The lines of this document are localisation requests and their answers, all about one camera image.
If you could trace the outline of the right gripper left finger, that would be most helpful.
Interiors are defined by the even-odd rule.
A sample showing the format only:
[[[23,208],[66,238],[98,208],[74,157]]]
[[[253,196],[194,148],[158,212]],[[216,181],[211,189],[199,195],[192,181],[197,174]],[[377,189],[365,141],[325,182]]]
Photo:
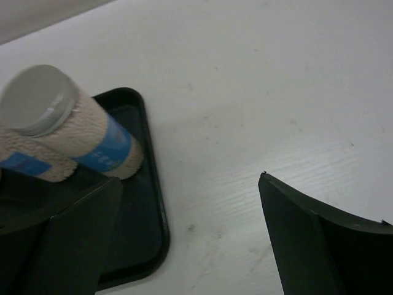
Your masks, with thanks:
[[[1,174],[1,293],[94,294],[122,182],[81,168],[60,183]]]

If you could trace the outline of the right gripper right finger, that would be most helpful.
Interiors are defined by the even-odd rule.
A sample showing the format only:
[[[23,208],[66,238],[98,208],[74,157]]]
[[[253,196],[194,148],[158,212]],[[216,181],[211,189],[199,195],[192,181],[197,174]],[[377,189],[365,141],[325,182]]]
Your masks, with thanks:
[[[284,294],[392,294],[392,224],[371,221],[259,179]]]

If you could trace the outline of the blue-label grey-cap shaker bottle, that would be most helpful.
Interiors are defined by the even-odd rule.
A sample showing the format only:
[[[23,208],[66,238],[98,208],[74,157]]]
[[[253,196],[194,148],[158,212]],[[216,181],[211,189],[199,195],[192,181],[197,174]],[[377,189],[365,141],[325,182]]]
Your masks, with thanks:
[[[105,176],[127,179],[142,166],[141,144],[67,74],[35,65],[1,92],[1,122]]]

